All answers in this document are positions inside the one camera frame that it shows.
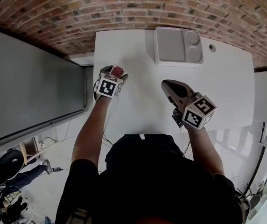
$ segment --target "black shirt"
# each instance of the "black shirt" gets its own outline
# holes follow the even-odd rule
[[[171,136],[125,136],[105,161],[101,174],[89,160],[72,163],[56,224],[243,222],[233,183],[184,158]]]

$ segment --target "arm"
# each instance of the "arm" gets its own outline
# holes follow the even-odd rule
[[[212,174],[224,175],[223,162],[212,145],[207,131],[203,128],[196,130],[190,126],[186,126],[186,128],[189,132],[194,161],[208,169]]]
[[[78,159],[88,159],[98,167],[102,135],[105,125],[107,108],[111,98],[101,97],[77,136],[72,151],[72,162]]]

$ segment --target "red object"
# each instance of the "red object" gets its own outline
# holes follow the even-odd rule
[[[120,78],[123,75],[123,73],[124,70],[119,66],[114,67],[113,70],[111,71],[111,75],[117,78]]]

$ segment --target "black cable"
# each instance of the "black cable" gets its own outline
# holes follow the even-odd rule
[[[239,177],[239,176],[236,176],[236,177],[231,178],[230,181],[232,181],[234,178],[237,178],[237,177]]]
[[[46,169],[47,169],[47,170],[45,170],[45,172],[46,172],[47,174],[52,174],[52,173],[53,173],[53,169],[52,169],[49,165],[47,165],[47,162],[46,162],[46,161],[44,161],[42,165],[46,166]]]
[[[64,140],[59,141],[59,140],[55,140],[55,139],[53,139],[53,138],[51,138],[51,137],[45,137],[45,139],[43,140],[43,142],[44,142],[47,138],[49,138],[49,139],[51,139],[51,140],[53,140],[53,141],[55,141],[55,142],[57,142],[57,143],[62,143],[62,142],[64,142]]]
[[[109,142],[113,146],[113,144],[106,138],[105,133],[103,133],[102,137],[105,141]]]
[[[104,143],[104,142],[101,142],[102,144],[104,144],[104,145],[106,145],[106,146],[108,146],[106,143]],[[111,146],[108,146],[109,148],[112,148]]]
[[[48,174],[48,173],[45,173],[45,174]],[[45,175],[45,174],[40,174],[39,176],[37,176],[37,177],[40,177],[40,176],[42,176],[42,175]]]
[[[183,152],[183,155],[186,154],[186,152],[188,151],[189,146],[190,146],[190,141],[189,141],[189,144],[188,144],[188,146],[186,147],[185,151]]]
[[[265,129],[265,122],[263,122],[263,126],[262,126],[262,132],[261,132],[260,143],[262,142],[264,129]],[[262,158],[263,158],[263,155],[264,155],[265,150],[266,150],[266,147],[263,146],[262,149],[261,149],[261,153],[260,153],[260,156],[259,156],[259,159],[258,159],[256,168],[255,168],[255,170],[254,170],[254,172],[253,172],[253,175],[252,175],[252,177],[251,177],[251,180],[250,180],[250,182],[247,184],[247,187],[246,187],[246,189],[245,189],[245,191],[244,191],[244,195],[248,192],[248,190],[250,189],[250,187],[251,187],[251,185],[252,185],[252,183],[253,183],[253,181],[254,181],[254,178],[255,178],[255,176],[256,176],[256,174],[257,174],[257,172],[258,172],[258,169],[259,169],[259,167],[260,167],[260,164],[261,164],[261,162],[262,162]]]

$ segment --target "brick ceiling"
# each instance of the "brick ceiling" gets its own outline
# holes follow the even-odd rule
[[[190,28],[267,66],[267,0],[0,0],[0,28],[61,54],[94,50],[111,29]]]

